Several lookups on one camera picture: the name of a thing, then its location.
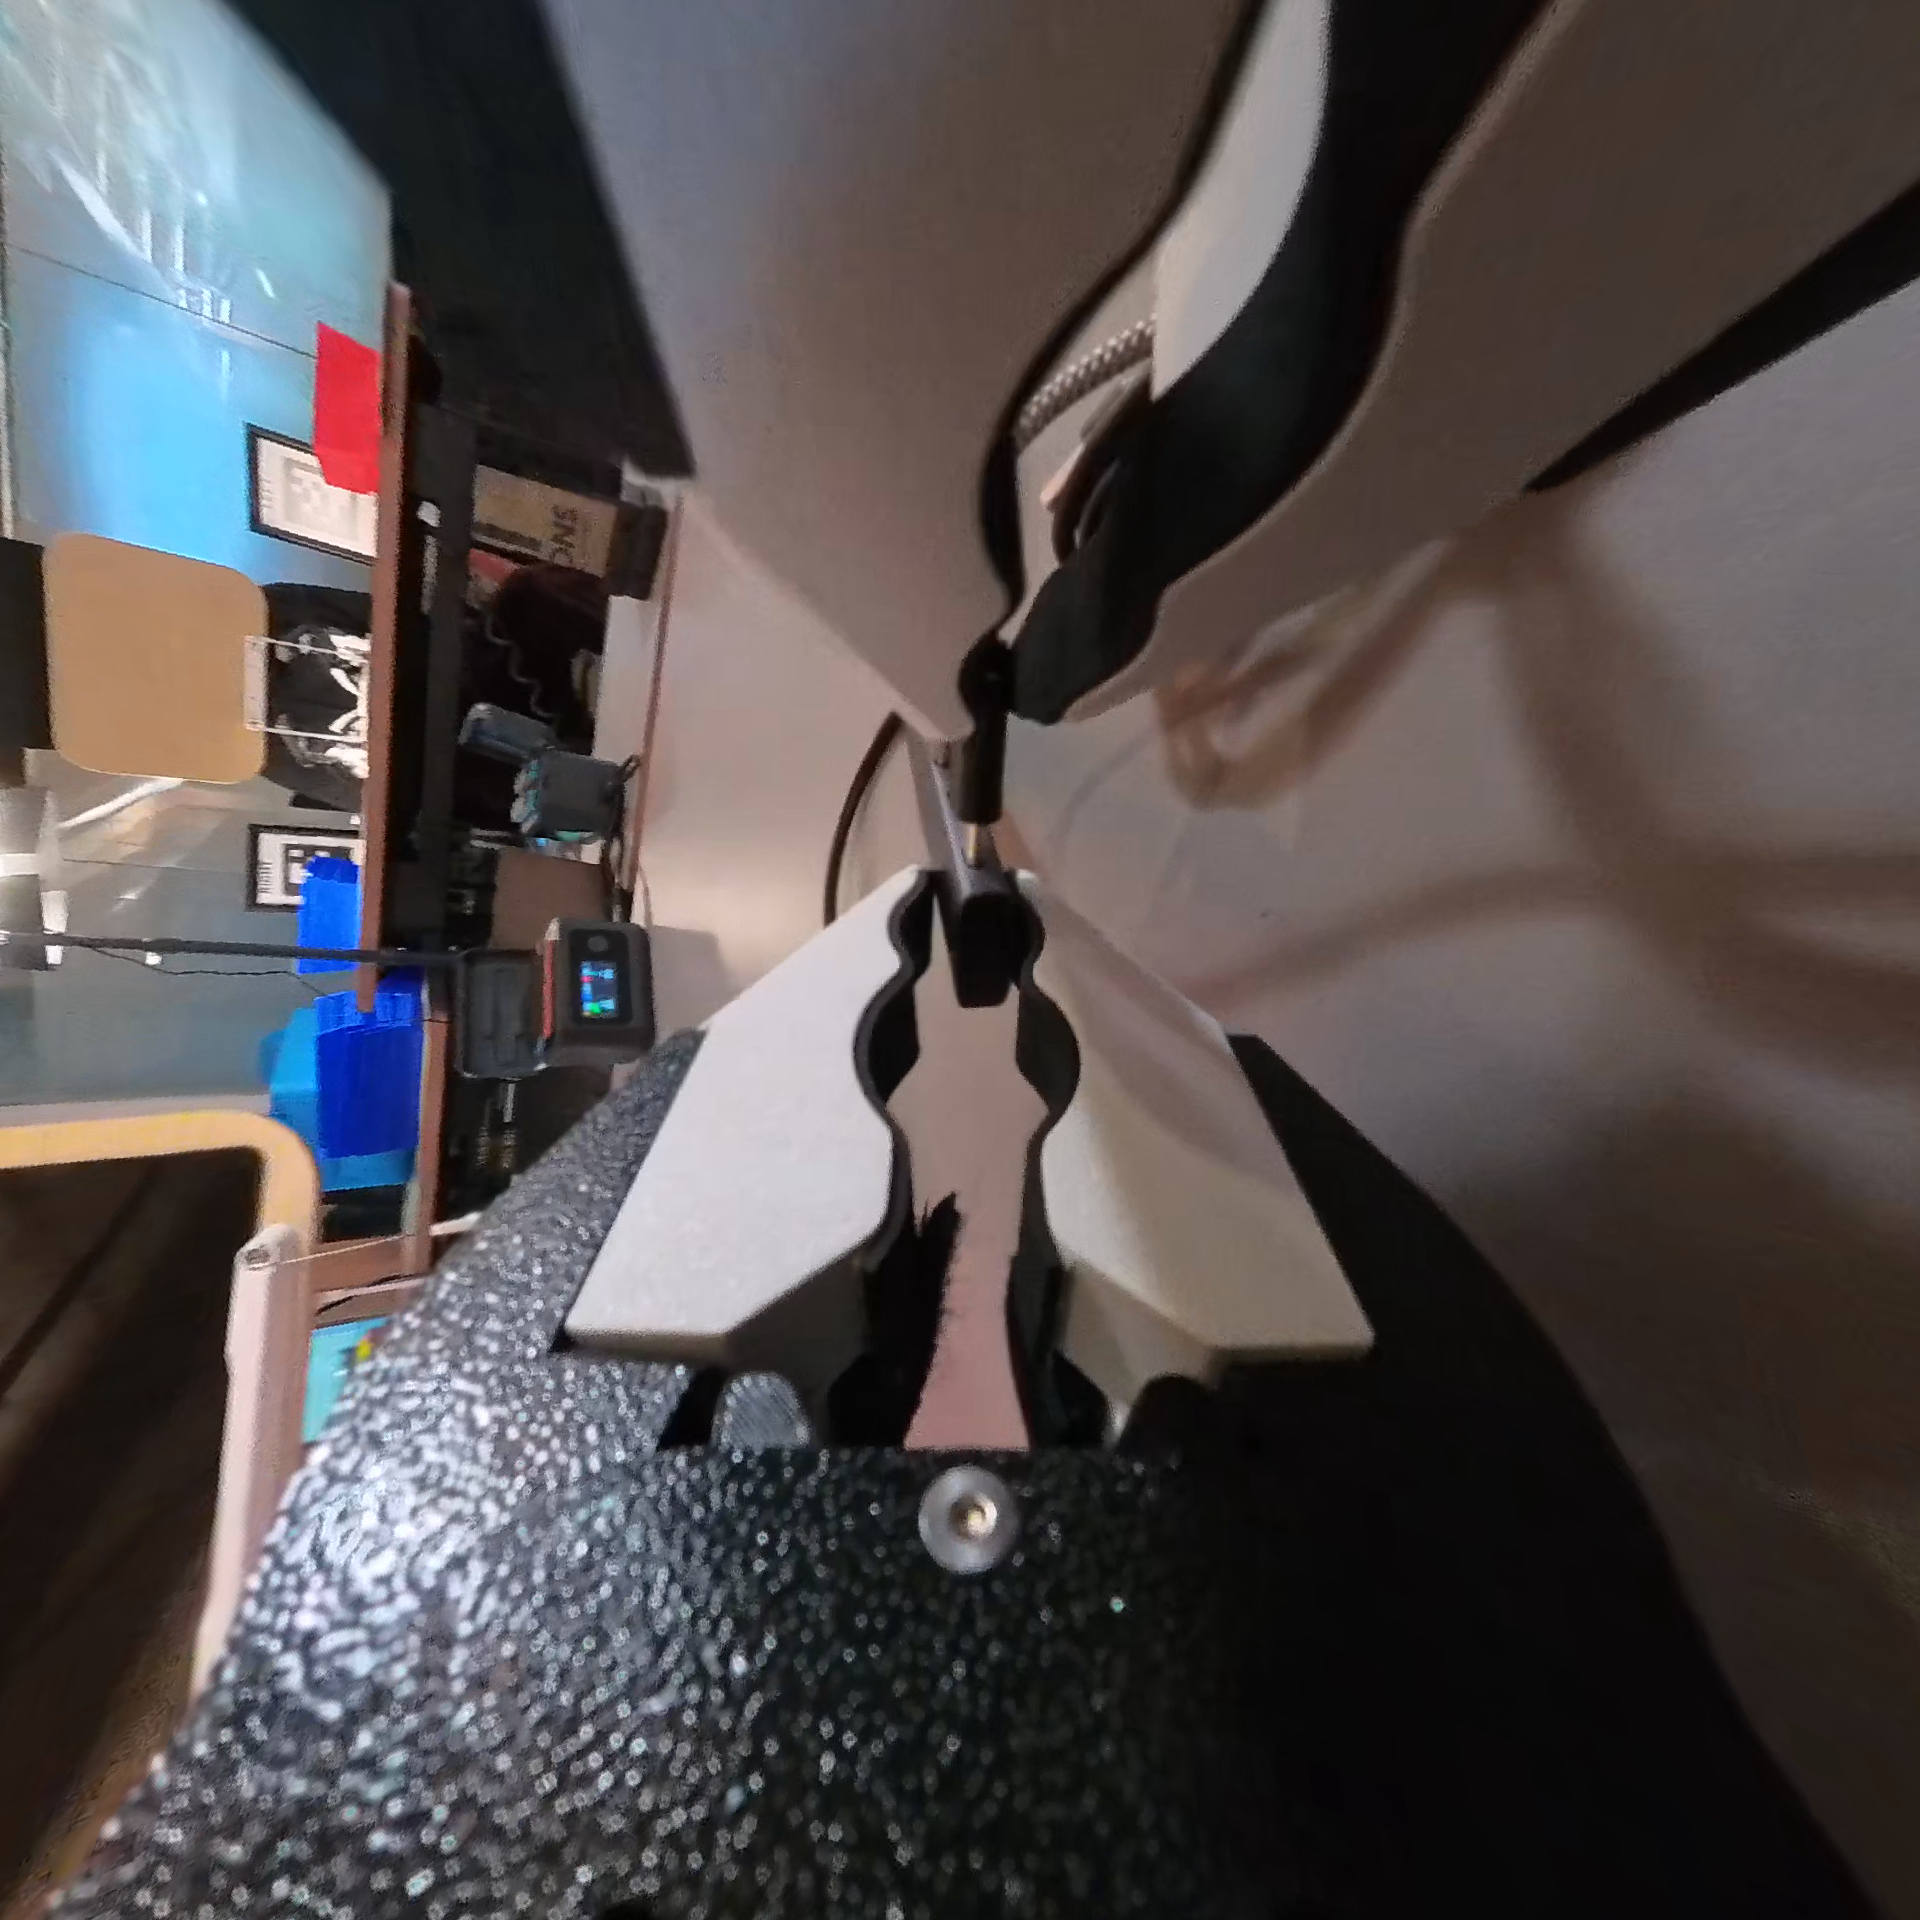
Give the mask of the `small blue storage bin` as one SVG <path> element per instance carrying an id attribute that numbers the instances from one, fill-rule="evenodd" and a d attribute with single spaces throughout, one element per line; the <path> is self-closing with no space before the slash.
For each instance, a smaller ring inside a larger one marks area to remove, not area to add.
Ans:
<path id="1" fill-rule="evenodd" d="M 339 974 L 351 961 L 326 961 L 312 953 L 348 953 L 360 946 L 363 876 L 344 850 L 324 850 L 307 859 L 294 912 L 294 944 L 304 952 L 294 961 L 302 977 Z"/>

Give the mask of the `black shirt with white print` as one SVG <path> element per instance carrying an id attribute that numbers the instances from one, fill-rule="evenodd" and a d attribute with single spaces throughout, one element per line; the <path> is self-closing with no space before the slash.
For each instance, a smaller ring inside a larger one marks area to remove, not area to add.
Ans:
<path id="1" fill-rule="evenodd" d="M 268 583 L 264 775 L 300 803 L 357 812 L 368 778 L 369 596 Z"/>

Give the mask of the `black panel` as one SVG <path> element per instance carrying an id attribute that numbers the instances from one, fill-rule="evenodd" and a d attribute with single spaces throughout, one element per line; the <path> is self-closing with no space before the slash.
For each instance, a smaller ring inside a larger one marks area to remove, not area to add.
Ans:
<path id="1" fill-rule="evenodd" d="M 25 755 L 52 748 L 44 550 L 1 537 L 1 763 L 23 784 Z"/>

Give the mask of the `large black board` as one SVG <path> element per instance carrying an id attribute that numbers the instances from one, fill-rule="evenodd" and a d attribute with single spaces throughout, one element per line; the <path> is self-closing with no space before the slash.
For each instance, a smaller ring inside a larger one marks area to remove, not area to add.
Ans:
<path id="1" fill-rule="evenodd" d="M 391 193 L 444 401 L 680 482 L 693 459 L 536 4 L 240 3 Z"/>

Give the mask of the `large blue storage bin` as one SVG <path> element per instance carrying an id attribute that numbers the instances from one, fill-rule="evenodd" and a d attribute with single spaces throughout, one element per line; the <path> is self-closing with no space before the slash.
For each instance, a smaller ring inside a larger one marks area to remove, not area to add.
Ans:
<path id="1" fill-rule="evenodd" d="M 257 1048 L 270 1116 L 310 1150 L 324 1194 L 401 1188 L 415 1174 L 423 993 L 423 977 L 399 970 L 368 1014 L 355 993 L 320 995 Z"/>

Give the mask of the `dark wooden shelf unit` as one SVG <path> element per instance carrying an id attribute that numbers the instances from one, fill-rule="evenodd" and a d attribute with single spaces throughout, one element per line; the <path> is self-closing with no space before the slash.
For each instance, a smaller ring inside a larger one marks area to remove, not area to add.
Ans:
<path id="1" fill-rule="evenodd" d="M 620 472 L 441 396 L 415 303 L 385 287 L 374 443 L 360 946 L 420 966 L 447 950 L 469 562 L 485 475 L 542 484 L 631 521 Z"/>

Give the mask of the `tan rounded board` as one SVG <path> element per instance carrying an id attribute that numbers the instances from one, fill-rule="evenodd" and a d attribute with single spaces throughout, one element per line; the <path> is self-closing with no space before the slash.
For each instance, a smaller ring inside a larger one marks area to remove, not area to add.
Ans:
<path id="1" fill-rule="evenodd" d="M 264 592 L 232 568 L 96 535 L 41 553 L 52 750 L 102 778 L 244 784 L 264 770 L 248 728 L 248 642 Z"/>

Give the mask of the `dark wooden table, tan edge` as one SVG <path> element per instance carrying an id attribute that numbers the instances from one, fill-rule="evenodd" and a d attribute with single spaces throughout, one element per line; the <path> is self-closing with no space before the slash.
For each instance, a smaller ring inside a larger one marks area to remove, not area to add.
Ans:
<path id="1" fill-rule="evenodd" d="M 254 1414 L 304 1144 L 236 1108 L 4 1127 L 1 1895 L 36 1915 L 179 1728 L 293 1443 Z"/>

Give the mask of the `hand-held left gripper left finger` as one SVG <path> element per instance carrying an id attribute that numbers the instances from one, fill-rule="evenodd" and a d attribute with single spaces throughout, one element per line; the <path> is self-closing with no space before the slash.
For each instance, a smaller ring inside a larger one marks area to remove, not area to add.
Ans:
<path id="1" fill-rule="evenodd" d="M 833 1444 L 901 1444 L 943 1312 L 943 1200 L 892 1097 L 935 888 L 902 870 L 700 1031 L 559 1352 L 769 1376 Z"/>

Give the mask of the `dark grey gadget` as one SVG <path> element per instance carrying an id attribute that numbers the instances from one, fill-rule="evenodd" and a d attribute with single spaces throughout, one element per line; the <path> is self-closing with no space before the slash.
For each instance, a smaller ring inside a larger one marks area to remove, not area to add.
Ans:
<path id="1" fill-rule="evenodd" d="M 459 748 L 511 768 L 510 822 L 523 842 L 609 842 L 625 822 L 633 768 L 559 746 L 528 713 L 473 704 Z"/>

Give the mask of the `black boom pole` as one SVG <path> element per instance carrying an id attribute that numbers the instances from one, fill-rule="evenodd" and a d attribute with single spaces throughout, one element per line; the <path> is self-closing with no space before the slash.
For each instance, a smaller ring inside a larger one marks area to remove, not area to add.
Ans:
<path id="1" fill-rule="evenodd" d="M 459 970 L 471 956 L 467 952 L 407 952 L 407 950 L 340 950 L 307 944 L 252 944 L 252 942 L 193 942 L 176 937 L 132 935 L 80 935 L 75 930 L 1 930 L 1 946 L 14 953 L 38 953 L 49 950 L 75 950 L 88 953 L 140 953 L 150 958 L 255 958 L 264 962 L 312 966 L 315 970 Z"/>

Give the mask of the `black framed picture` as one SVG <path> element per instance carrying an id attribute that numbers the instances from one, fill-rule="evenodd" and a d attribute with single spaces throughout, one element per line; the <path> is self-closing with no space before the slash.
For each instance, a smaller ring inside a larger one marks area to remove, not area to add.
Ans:
<path id="1" fill-rule="evenodd" d="M 246 424 L 246 527 L 333 561 L 377 561 L 377 492 L 333 488 L 310 447 L 257 424 Z"/>
<path id="2" fill-rule="evenodd" d="M 320 825 L 246 828 L 244 902 L 248 912 L 294 914 L 304 896 L 304 880 L 312 864 L 343 859 L 359 864 L 366 842 L 359 832 Z"/>

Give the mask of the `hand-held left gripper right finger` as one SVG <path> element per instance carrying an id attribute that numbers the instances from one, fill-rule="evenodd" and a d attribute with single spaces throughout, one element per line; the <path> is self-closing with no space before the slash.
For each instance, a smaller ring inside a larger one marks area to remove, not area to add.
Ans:
<path id="1" fill-rule="evenodd" d="M 1038 1444 L 1115 1439 L 1143 1392 L 1358 1361 L 1374 1326 L 1225 1030 L 1038 876 L 1014 1066 L 1043 1105 L 1008 1280 Z"/>

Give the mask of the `red sign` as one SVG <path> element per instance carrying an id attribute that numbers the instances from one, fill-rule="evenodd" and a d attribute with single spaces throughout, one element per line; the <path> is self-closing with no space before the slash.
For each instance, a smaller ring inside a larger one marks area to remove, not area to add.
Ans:
<path id="1" fill-rule="evenodd" d="M 381 394 L 381 352 L 315 324 L 310 447 L 329 488 L 357 496 L 379 492 Z"/>

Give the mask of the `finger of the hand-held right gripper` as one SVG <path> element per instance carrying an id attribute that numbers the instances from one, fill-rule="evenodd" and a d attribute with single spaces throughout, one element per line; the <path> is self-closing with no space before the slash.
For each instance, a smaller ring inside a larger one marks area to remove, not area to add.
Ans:
<path id="1" fill-rule="evenodd" d="M 1208 664 L 1520 496 L 1915 188 L 1915 4 L 1550 4 L 1414 208 L 1376 368 L 1277 504 L 1133 489 L 1143 401 L 1092 523 L 1032 592 L 1013 706 L 1057 724 Z M 1137 178 L 1062 320 L 1159 251 L 1262 4 L 1143 4 Z"/>
<path id="2" fill-rule="evenodd" d="M 1313 468 L 1376 368 L 1414 208 L 1550 12 L 1262 4 L 1159 241 L 1140 500 L 1277 504 Z"/>

